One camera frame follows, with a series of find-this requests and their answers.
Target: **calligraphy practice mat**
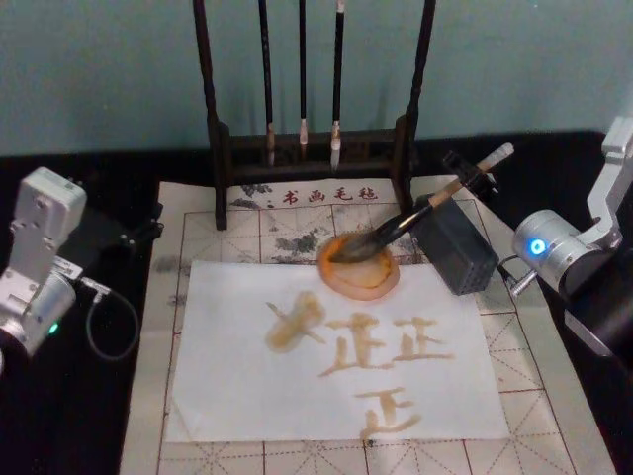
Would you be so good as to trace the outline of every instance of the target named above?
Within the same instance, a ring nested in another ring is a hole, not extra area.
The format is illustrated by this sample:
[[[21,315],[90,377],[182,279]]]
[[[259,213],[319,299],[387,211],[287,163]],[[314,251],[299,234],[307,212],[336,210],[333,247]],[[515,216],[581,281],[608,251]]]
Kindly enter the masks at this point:
[[[306,335],[275,352],[265,339],[279,317],[267,303],[290,315],[302,291],[324,307],[324,322],[310,328],[320,342]],[[359,363],[363,341],[351,328],[324,325],[354,314],[359,327],[376,319],[365,329],[384,346],[371,347],[364,368],[324,374],[340,337],[345,362]],[[415,321],[425,324],[421,344]],[[412,343],[410,359],[399,360],[403,338]],[[385,422],[380,395],[367,393],[390,390],[397,390],[391,404],[408,407]],[[314,266],[195,261],[172,407],[167,437],[180,442],[359,438],[368,411],[385,429],[371,438],[508,436],[475,299],[451,295],[429,264],[403,267],[398,286],[367,303],[327,288]],[[398,430],[402,423],[410,427]]]
[[[414,197],[432,193],[453,178],[413,178],[411,193]],[[499,258],[513,254],[512,230],[508,226],[467,191],[460,191],[454,198]],[[213,211],[213,188],[161,183],[158,200],[164,205],[160,221],[165,228],[162,237],[154,242],[151,255],[140,350],[120,467],[122,475],[615,474],[540,289],[532,285],[518,299],[512,299],[498,272],[484,292],[475,294],[475,300],[510,432],[508,437],[430,440],[401,432],[398,440],[383,440],[376,434],[370,436],[372,440],[363,443],[358,438],[360,428],[365,426],[363,418],[361,427],[356,427],[350,438],[341,440],[168,442],[167,429],[172,419],[178,418],[172,404],[172,388],[176,366],[180,366],[180,343],[192,262],[314,264],[317,250],[329,238],[349,231],[376,228],[397,214],[399,208],[392,184],[387,179],[235,186],[228,189],[228,229],[219,232]],[[427,262],[409,235],[390,245],[390,251],[401,270],[408,264]],[[517,260],[508,266],[514,275],[523,275],[527,271]],[[288,294],[287,300],[275,302],[266,296],[266,301],[280,312],[289,314],[296,297]],[[265,320],[266,332],[280,321],[268,307],[260,315]],[[426,313],[418,315],[432,319]],[[343,315],[340,318],[347,320],[349,317]],[[403,320],[411,317],[387,316]],[[310,364],[306,367],[307,374],[312,374],[316,380],[334,362],[333,346],[337,338],[347,340],[348,361],[353,361],[355,355],[351,332],[327,327],[325,324],[330,320],[332,316],[327,315],[321,326],[312,329],[326,338],[327,343],[326,358],[322,362],[325,366]],[[370,330],[372,338],[382,338],[377,332],[379,328]],[[413,327],[400,329],[414,342]],[[454,335],[445,336],[439,321],[426,327],[425,334],[430,338],[446,339],[440,345],[441,349],[429,342],[426,347],[429,352],[440,352],[445,349],[443,346],[457,343]],[[264,344],[264,337],[259,344]],[[297,351],[317,345],[321,346],[306,336],[293,351],[276,356],[294,357],[299,354]],[[384,349],[389,349],[392,355],[398,353],[400,347],[390,343]],[[381,354],[384,353],[372,349],[371,361],[384,362],[377,359]],[[411,365],[425,362],[416,361]],[[228,361],[226,364],[232,365],[233,377],[239,377],[242,369],[258,365],[258,362]],[[357,369],[338,371],[325,379],[342,377],[353,371]],[[201,383],[207,380],[209,375],[202,378]],[[223,384],[222,381],[216,383],[217,387]],[[415,405],[396,408],[395,423],[406,421],[415,414],[420,415],[420,424],[431,421],[432,415],[422,411],[423,407],[409,384],[403,388],[392,395],[395,403],[411,401]],[[384,413],[376,398],[356,398],[350,394],[344,397],[350,410],[358,411],[360,407],[362,412],[371,407],[378,424],[385,424]]]

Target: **white paper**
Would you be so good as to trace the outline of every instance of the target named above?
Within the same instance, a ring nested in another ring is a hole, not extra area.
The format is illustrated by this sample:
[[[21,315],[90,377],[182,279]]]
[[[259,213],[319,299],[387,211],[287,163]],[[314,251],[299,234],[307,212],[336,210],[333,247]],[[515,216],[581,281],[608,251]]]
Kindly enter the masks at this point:
[[[350,368],[326,377],[334,363],[336,339],[348,341],[349,362],[356,360],[349,329],[312,328],[326,340],[305,336],[288,353],[265,343],[278,317],[266,306],[290,313],[301,291],[314,292],[325,308],[325,322],[348,320],[364,312],[380,323],[371,338],[372,364],[390,362],[401,351],[412,326],[395,320],[434,320],[425,335],[427,353],[453,359],[396,362],[393,369]],[[194,262],[172,392],[167,440],[330,440],[353,439],[373,410],[386,426],[378,398],[357,394],[402,387],[395,424],[420,416],[413,426],[390,438],[504,438],[508,430],[480,316],[472,296],[455,297],[431,265],[401,267],[401,281],[385,298],[362,303],[326,287],[314,266]]]

